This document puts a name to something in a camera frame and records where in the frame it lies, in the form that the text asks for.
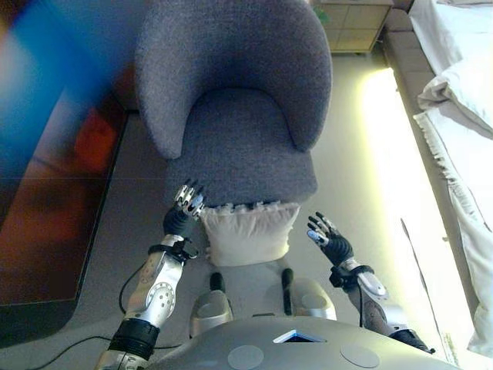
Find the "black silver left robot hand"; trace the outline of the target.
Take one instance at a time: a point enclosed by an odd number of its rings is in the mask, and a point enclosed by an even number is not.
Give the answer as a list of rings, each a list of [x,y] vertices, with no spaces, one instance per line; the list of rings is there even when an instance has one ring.
[[[198,220],[205,207],[206,197],[203,194],[204,187],[199,187],[198,182],[187,179],[179,187],[173,198],[173,205],[167,211],[163,219],[163,232],[165,235],[186,236],[192,221]]]

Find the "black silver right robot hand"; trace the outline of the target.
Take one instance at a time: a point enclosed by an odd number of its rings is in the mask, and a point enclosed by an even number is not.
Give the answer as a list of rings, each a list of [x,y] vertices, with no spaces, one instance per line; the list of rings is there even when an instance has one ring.
[[[354,256],[350,242],[338,230],[334,223],[322,213],[308,217],[307,236],[319,247],[333,266],[340,266]]]

